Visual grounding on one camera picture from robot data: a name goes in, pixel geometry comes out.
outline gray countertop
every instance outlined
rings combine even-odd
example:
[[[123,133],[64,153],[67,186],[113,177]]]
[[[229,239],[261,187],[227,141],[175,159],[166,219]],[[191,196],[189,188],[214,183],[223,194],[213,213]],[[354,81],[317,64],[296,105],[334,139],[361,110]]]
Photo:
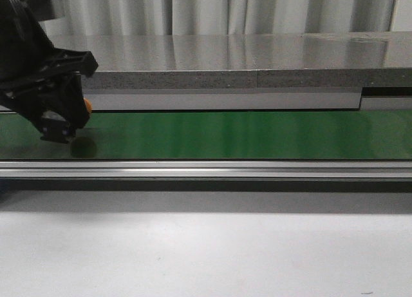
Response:
[[[86,89],[412,86],[412,32],[51,39],[93,52]]]

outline aluminum rail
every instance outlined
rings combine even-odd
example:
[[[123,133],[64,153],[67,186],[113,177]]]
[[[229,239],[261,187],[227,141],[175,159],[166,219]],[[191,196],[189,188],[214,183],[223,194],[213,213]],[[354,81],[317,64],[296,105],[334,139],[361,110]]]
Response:
[[[2,161],[0,178],[412,179],[411,161]]]

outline conveyor belt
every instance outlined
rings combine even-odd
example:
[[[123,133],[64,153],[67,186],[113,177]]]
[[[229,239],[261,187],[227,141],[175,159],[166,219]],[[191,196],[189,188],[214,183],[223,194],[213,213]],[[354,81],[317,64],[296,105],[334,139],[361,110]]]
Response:
[[[0,177],[412,178],[410,110],[94,113],[70,146],[0,125]]]

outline white curtain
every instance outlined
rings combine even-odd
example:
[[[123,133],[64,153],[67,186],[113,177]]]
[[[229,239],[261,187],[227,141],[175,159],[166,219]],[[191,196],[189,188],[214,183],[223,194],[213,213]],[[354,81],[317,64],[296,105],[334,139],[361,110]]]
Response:
[[[64,0],[50,35],[388,31],[394,0]]]

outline green conveyor belt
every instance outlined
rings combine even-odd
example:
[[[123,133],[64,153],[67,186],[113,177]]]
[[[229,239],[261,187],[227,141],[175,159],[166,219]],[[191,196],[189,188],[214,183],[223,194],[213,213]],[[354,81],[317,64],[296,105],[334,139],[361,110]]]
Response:
[[[0,158],[412,158],[411,110],[94,113],[77,134],[45,142],[0,114]]]

